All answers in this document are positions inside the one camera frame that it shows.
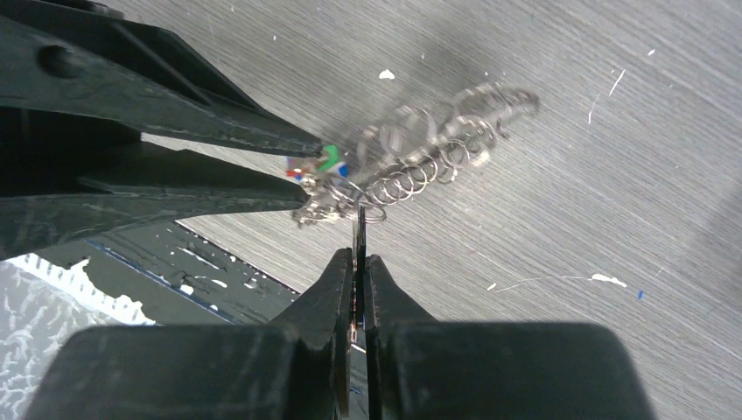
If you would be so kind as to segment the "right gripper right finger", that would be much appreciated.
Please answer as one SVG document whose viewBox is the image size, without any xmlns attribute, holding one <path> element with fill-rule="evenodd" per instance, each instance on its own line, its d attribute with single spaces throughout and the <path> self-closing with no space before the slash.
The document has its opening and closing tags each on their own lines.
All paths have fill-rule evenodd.
<svg viewBox="0 0 742 420">
<path fill-rule="evenodd" d="M 447 322 L 366 261 L 373 419 L 652 419 L 626 348 L 576 322 Z"/>
</svg>

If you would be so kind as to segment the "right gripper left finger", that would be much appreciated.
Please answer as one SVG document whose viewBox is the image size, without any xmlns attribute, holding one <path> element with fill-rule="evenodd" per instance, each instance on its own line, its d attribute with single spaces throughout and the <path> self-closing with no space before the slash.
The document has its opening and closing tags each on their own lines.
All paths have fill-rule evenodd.
<svg viewBox="0 0 742 420">
<path fill-rule="evenodd" d="M 353 256 L 263 325 L 98 326 L 47 369 L 29 419 L 341 419 Z"/>
</svg>

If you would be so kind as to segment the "numbered metal key ring disc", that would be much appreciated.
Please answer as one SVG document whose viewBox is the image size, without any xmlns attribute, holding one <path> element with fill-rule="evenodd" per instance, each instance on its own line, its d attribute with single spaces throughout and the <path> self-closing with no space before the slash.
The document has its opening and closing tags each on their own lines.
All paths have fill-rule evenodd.
<svg viewBox="0 0 742 420">
<path fill-rule="evenodd" d="M 287 170 L 308 200 L 291 212 L 301 228 L 321 222 L 387 219 L 393 205 L 411 200 L 435 185 L 452 183 L 467 167 L 485 164 L 513 120 L 536 114 L 539 96 L 521 87 L 488 83 L 464 89 L 432 108 L 401 106 L 367 126 L 353 147 L 339 148 L 340 162 L 318 171 L 319 157 L 290 157 Z M 348 176 L 337 168 L 346 164 Z"/>
</svg>

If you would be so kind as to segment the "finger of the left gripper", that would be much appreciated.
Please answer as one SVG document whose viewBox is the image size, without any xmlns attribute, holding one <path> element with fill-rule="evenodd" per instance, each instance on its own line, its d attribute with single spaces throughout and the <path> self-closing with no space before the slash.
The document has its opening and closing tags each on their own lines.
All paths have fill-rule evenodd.
<svg viewBox="0 0 742 420">
<path fill-rule="evenodd" d="M 179 35 L 96 1 L 2 2 L 1 103 L 273 155 L 313 157 L 322 147 Z"/>
<path fill-rule="evenodd" d="M 200 154 L 138 143 L 1 168 L 1 257 L 202 215 L 300 208 L 299 185 Z"/>
</svg>

